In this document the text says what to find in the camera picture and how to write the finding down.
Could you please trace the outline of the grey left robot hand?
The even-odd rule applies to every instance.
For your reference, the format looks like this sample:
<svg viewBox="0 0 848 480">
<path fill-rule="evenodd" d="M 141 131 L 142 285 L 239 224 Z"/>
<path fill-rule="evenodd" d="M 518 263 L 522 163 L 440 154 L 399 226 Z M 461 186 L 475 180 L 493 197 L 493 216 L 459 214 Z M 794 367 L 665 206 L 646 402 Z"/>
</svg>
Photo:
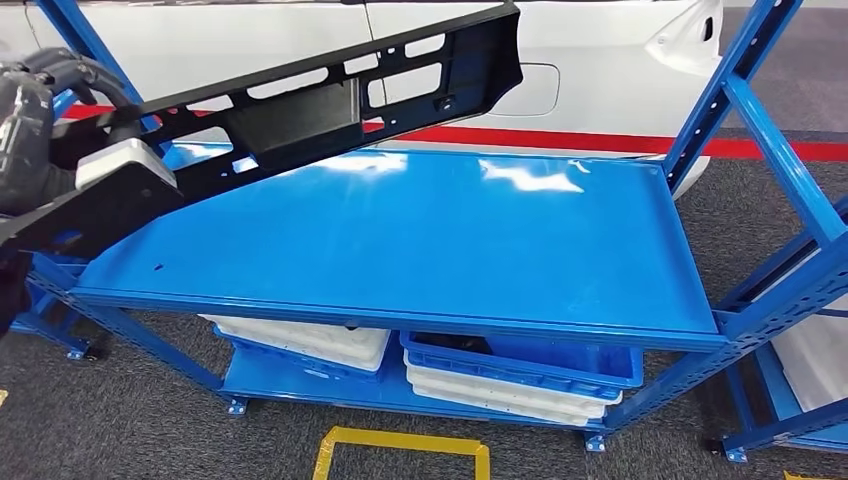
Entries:
<svg viewBox="0 0 848 480">
<path fill-rule="evenodd" d="M 76 166 L 58 166 L 49 148 L 54 96 L 66 90 L 93 105 L 95 91 L 130 105 L 125 84 L 99 62 L 47 47 L 1 63 L 1 214 L 19 216 L 75 189 Z"/>
</svg>

